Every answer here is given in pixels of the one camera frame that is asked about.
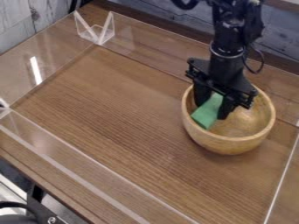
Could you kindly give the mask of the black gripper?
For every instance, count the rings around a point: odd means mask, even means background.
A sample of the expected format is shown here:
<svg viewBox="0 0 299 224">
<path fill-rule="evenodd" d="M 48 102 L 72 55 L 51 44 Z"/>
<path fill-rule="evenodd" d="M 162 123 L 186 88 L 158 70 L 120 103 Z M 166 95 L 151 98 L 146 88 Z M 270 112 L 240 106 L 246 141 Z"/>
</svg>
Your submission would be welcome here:
<svg viewBox="0 0 299 224">
<path fill-rule="evenodd" d="M 223 96 L 218 119 L 226 120 L 234 109 L 240 106 L 250 109 L 258 96 L 258 89 L 244 76 L 247 63 L 246 48 L 223 51 L 210 48 L 210 59 L 188 58 L 186 76 L 194 84 L 194 100 L 199 107 L 212 93 Z"/>
</svg>

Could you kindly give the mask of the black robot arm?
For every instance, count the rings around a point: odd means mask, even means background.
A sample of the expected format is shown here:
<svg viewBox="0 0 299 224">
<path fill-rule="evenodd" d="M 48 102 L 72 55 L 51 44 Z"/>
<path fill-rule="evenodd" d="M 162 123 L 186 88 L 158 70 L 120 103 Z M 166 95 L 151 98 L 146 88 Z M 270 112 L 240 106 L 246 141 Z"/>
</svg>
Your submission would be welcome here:
<svg viewBox="0 0 299 224">
<path fill-rule="evenodd" d="M 194 84 L 194 100 L 202 106 L 214 93 L 223 96 L 218 118 L 224 120 L 236 107 L 250 109 L 258 96 L 244 72 L 248 49 L 262 37 L 264 23 L 262 6 L 264 0 L 172 0 L 186 11 L 200 1 L 211 7 L 214 39 L 210 42 L 210 58 L 190 58 L 186 76 Z"/>
</svg>

